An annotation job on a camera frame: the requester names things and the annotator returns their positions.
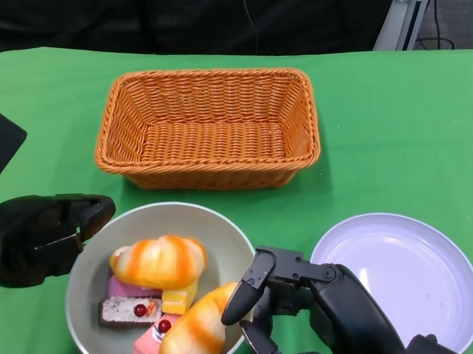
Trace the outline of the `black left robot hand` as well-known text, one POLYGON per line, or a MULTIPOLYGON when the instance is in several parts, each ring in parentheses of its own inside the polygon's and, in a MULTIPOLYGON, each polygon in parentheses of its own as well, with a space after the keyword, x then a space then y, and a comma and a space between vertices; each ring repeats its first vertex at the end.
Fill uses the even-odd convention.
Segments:
POLYGON ((71 271, 116 212, 103 195, 29 195, 0 204, 0 286, 38 286, 71 271))

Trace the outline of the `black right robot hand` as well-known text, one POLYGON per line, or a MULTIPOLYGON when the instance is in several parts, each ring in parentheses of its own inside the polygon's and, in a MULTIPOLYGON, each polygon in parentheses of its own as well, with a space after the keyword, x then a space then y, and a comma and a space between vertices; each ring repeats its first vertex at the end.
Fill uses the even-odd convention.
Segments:
POLYGON ((250 354, 283 354, 271 339, 273 317, 302 310, 332 354, 405 353, 388 317, 347 267, 313 264, 294 250, 259 246, 221 322, 239 324, 250 354))

